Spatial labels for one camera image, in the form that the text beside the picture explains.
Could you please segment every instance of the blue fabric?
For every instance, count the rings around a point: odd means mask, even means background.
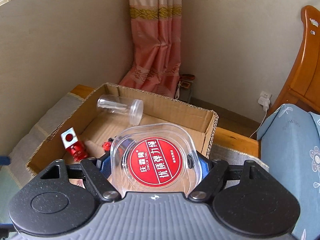
[[[102,174],[106,179],[109,178],[109,176],[111,175],[111,157],[110,156],[106,158],[102,163],[100,172],[102,172]]]
[[[203,180],[208,174],[209,174],[209,167],[208,164],[202,160],[201,158],[199,158],[200,161],[200,165],[201,165],[201,169],[202,169],[202,179]]]
[[[10,158],[5,156],[0,156],[0,166],[1,165],[9,165],[10,164]]]
[[[299,201],[301,213],[293,235],[320,236],[320,115],[284,104],[257,132],[261,160],[269,173]]]

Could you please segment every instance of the gold curtain trim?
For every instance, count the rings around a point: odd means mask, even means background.
[[[132,19],[142,18],[146,20],[154,20],[154,19],[167,19],[172,16],[182,15],[182,7],[181,6],[168,6],[168,7],[160,7],[158,9],[137,9],[135,7],[130,7],[130,17]]]

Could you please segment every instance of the plastic lid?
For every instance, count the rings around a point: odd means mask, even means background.
[[[129,123],[132,125],[139,125],[143,113],[143,101],[135,99],[132,102],[129,111]]]
[[[171,123],[121,132],[111,146],[111,169],[112,184],[122,196],[127,191],[184,192],[187,196],[202,178],[190,135]]]

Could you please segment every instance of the wooden bed frame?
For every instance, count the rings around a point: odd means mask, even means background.
[[[303,40],[296,61],[278,98],[268,111],[294,104],[309,112],[320,112],[320,12],[311,5],[301,9]]]

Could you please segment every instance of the red label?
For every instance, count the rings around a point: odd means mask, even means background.
[[[173,182],[182,169],[178,148],[162,138],[140,141],[128,157],[132,176],[141,184],[161,187]]]

